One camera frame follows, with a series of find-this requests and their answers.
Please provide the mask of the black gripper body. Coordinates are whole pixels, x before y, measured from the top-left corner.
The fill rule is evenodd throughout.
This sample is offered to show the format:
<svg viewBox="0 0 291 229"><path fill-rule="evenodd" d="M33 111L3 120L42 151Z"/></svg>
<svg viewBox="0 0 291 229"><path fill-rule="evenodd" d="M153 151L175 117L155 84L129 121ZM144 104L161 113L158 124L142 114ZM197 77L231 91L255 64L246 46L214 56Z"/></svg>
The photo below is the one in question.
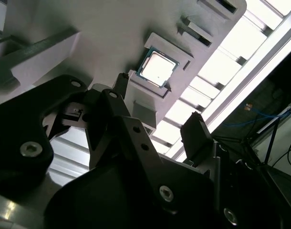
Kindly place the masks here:
<svg viewBox="0 0 291 229"><path fill-rule="evenodd" d="M212 182L160 157L166 182L150 187L134 164L115 158L62 187L45 210L46 229L216 229Z"/></svg>

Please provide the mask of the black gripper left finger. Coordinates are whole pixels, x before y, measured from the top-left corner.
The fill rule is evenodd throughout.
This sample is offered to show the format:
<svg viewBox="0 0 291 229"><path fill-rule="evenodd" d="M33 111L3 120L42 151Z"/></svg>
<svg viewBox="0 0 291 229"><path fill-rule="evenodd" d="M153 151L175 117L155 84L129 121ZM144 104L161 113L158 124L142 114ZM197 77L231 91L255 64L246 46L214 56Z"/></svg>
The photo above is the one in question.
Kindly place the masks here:
<svg viewBox="0 0 291 229"><path fill-rule="evenodd" d="M81 118L91 155L91 170L115 158L135 165L150 187L166 182L166 172L142 123L130 116L120 90L127 85L118 77L116 89L87 91L70 75L59 76L0 105L0 208L19 207L22 197L39 184L53 160L50 139L69 129L65 107L90 96Z"/></svg>

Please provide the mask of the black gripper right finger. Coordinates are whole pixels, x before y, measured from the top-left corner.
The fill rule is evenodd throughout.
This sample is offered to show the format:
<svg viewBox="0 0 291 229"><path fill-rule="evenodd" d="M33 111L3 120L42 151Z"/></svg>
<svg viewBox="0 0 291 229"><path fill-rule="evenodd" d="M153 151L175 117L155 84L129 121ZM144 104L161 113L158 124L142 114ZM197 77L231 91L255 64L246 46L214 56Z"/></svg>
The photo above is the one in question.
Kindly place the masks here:
<svg viewBox="0 0 291 229"><path fill-rule="evenodd" d="M200 229L251 229L252 201L248 176L253 169L214 140L197 112L180 128L185 163L196 172L186 203L185 217Z"/></svg>

